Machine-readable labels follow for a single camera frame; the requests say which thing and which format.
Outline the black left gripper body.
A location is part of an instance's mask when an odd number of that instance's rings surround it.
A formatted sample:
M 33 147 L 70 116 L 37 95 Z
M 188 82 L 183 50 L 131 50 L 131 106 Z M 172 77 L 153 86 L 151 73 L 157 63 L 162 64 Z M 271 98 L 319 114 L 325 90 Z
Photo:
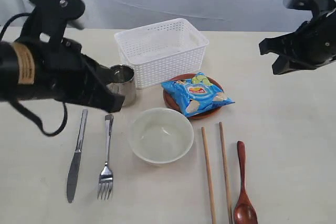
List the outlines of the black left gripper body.
M 81 49 L 80 43 L 68 38 L 62 39 L 57 51 L 52 51 L 47 43 L 39 45 L 34 99 L 105 105 L 105 66 L 83 54 Z

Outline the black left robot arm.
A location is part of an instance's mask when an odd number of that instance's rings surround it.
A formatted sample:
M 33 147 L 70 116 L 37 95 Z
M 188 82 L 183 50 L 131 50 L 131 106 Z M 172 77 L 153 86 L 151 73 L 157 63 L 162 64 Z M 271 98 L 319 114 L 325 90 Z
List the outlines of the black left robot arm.
M 54 99 L 108 113 L 120 111 L 124 96 L 107 88 L 107 68 L 81 49 L 67 38 L 55 45 L 28 37 L 2 41 L 1 101 Z

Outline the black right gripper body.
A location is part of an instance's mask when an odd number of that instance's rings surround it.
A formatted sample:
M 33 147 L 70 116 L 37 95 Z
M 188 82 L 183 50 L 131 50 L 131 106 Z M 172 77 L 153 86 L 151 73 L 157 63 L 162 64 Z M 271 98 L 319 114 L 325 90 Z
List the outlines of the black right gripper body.
M 335 12 L 289 34 L 290 70 L 315 70 L 335 61 Z

